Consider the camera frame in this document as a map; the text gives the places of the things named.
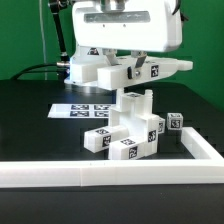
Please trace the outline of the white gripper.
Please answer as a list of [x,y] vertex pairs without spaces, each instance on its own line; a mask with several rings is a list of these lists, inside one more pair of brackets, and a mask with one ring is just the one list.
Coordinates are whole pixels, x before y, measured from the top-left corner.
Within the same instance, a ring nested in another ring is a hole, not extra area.
[[132,50],[127,76],[141,74],[146,52],[169,52],[182,43],[181,0],[82,0],[73,5],[72,18],[80,46],[103,48],[109,66],[119,64],[117,50]]

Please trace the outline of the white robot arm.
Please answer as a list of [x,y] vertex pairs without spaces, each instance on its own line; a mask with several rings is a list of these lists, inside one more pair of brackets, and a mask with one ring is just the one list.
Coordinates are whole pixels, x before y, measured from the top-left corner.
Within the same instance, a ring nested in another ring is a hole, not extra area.
[[72,7],[76,52],[70,80],[116,90],[159,80],[189,65],[149,52],[182,43],[181,0],[78,0]]

